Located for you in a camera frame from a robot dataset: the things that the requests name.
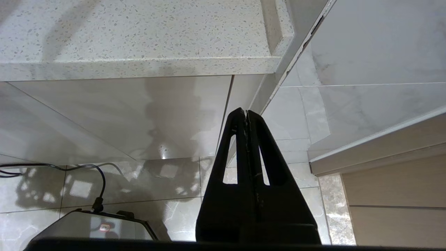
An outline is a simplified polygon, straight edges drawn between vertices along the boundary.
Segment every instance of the wall tile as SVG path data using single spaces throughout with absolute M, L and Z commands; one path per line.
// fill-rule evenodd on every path
M 130 159 L 14 86 L 0 82 L 0 152 L 36 162 Z
M 275 140 L 308 139 L 305 112 L 298 88 L 280 88 L 262 117 Z
M 134 159 L 215 154 L 231 76 L 14 82 Z

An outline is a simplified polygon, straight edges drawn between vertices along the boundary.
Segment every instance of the black electrical wire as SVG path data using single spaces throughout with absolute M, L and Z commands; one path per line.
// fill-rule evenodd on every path
M 22 174 L 19 172 L 6 172 L 6 171 L 2 171 L 2 170 L 0 170 L 0 172 L 3 174 L 8 174 L 8 176 L 0 175 L 0 178 L 14 178 L 14 177 L 22 176 Z
M 101 177 L 102 177 L 102 189 L 101 189 L 101 194 L 99 195 L 99 197 L 96 198 L 96 200 L 95 200 L 95 202 L 93 204 L 92 210 L 94 210 L 95 212 L 102 211 L 102 209 L 103 209 L 103 206 L 102 206 L 103 198 L 102 198 L 102 196 L 104 195 L 104 191 L 105 191 L 105 175 L 102 172 L 102 170 L 98 166 L 96 166 L 96 165 L 85 164 L 85 165 L 80 165 L 80 166 L 76 166 L 76 167 L 63 169 L 61 167 L 58 167 L 58 166 L 55 166 L 55 165 L 52 165 L 52 164 L 47 164 L 47 163 L 0 164 L 0 168 L 2 168 L 2 167 L 42 167 L 42 166 L 44 166 L 44 167 L 52 167 L 52 168 L 55 168 L 55 169 L 58 169 L 58 170 L 61 170 L 61 171 L 64 171 L 64 172 L 73 171 L 73 170 L 77 170 L 77 169 L 84 168 L 84 167 L 96 168 L 99 171 L 99 173 L 101 174 Z M 19 173 L 19 172 L 7 172 L 7 171 L 3 171 L 3 170 L 0 170 L 0 172 L 3 173 L 3 174 L 7 174 L 8 175 L 8 176 L 0 175 L 0 178 L 13 178 L 13 177 L 18 177 L 18 176 L 22 176 L 23 175 L 22 173 Z

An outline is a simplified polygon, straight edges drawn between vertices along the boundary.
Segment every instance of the glossy floor tile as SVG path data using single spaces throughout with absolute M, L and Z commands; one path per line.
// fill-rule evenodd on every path
M 50 167 L 2 170 L 23 176 L 0 179 L 0 213 L 60 208 L 65 172 Z
M 330 235 L 328 232 L 325 209 L 322 201 L 321 190 L 316 188 L 302 188 L 301 193 L 307 202 L 310 211 L 318 225 L 319 237 L 323 245 L 330 245 Z
M 155 234 L 164 241 L 195 241 L 195 222 L 201 207 L 201 198 L 144 201 L 104 205 L 104 212 L 128 211 L 135 218 L 149 222 Z M 62 208 L 61 216 L 79 207 Z
M 292 163 L 288 164 L 288 168 L 296 181 L 299 188 L 318 187 L 318 179 L 311 173 L 308 163 Z
M 59 219 L 60 209 L 0 213 L 0 250 L 22 251 L 29 241 Z
M 158 159 L 99 164 L 107 181 L 104 203 L 152 201 L 200 196 L 198 159 Z M 92 205 L 102 188 L 95 169 L 68 172 L 62 207 Z

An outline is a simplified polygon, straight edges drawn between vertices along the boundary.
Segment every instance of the white marble tile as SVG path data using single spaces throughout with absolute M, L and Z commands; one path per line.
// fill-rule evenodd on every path
M 100 165 L 106 179 L 105 204 L 200 196 L 198 159 L 159 159 Z M 102 179 L 95 169 L 66 175 L 62 207 L 92 205 Z
M 299 188 L 318 187 L 318 179 L 311 173 L 308 163 L 288 164 L 288 168 Z
M 23 176 L 0 180 L 0 213 L 60 207 L 65 172 L 50 167 L 2 170 Z
M 282 153 L 285 162 L 302 163 L 308 162 L 307 150 L 310 147 L 309 139 L 283 139 L 276 140 L 276 144 Z
M 310 147 L 310 140 L 306 138 L 300 139 L 282 139 L 276 140 L 279 150 L 283 152 L 306 151 Z
M 59 209 L 0 213 L 0 250 L 24 250 L 34 236 L 59 219 L 59 213 Z
M 288 164 L 308 162 L 307 151 L 282 152 L 282 156 Z
M 135 218 L 149 222 L 160 240 L 195 241 L 195 223 L 201 207 L 201 198 L 144 201 L 104 205 L 104 212 L 128 211 Z M 61 215 L 79 207 L 62 208 Z
M 130 159 L 8 83 L 0 97 L 1 154 L 52 164 Z
M 309 137 L 298 88 L 280 88 L 262 117 L 275 140 Z
M 301 193 L 307 202 L 310 211 L 318 225 L 319 237 L 323 245 L 330 245 L 330 235 L 328 233 L 327 220 L 322 202 L 321 190 L 317 188 L 303 188 Z
M 340 88 L 351 90 L 352 87 L 326 86 L 320 90 L 339 93 Z M 362 85 L 356 86 L 354 92 L 357 93 L 354 98 L 328 115 L 330 135 L 310 147 L 311 159 L 320 152 L 335 150 L 446 106 L 446 83 L 393 84 L 372 88 Z
M 321 83 L 444 82 L 445 14 L 442 0 L 337 2 L 311 40 Z
M 311 143 L 316 143 L 330 135 L 324 100 L 322 99 L 319 88 L 303 87 L 299 88 L 299 90 L 305 108 L 310 140 Z
M 283 80 L 281 87 L 284 86 L 301 86 L 301 80 L 299 79 L 299 74 L 297 72 L 296 65 L 294 65 L 289 71 L 288 75 Z
M 12 84 L 134 159 L 172 159 L 215 154 L 230 83 L 202 76 Z

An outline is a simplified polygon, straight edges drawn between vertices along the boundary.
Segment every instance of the granite strip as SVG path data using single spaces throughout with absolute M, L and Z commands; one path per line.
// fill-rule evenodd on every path
M 341 176 L 319 177 L 319 184 L 332 245 L 356 245 Z

